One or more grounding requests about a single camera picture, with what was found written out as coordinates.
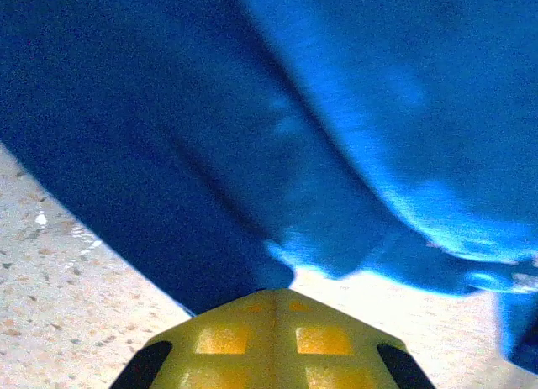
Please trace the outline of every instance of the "blue fabric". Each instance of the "blue fabric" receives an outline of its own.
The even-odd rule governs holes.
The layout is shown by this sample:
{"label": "blue fabric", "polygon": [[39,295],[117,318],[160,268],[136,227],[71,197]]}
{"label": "blue fabric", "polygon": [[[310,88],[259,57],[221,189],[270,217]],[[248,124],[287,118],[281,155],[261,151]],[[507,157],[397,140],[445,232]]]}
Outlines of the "blue fabric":
{"label": "blue fabric", "polygon": [[500,292],[518,362],[538,0],[0,2],[0,139],[184,307],[372,270]]}

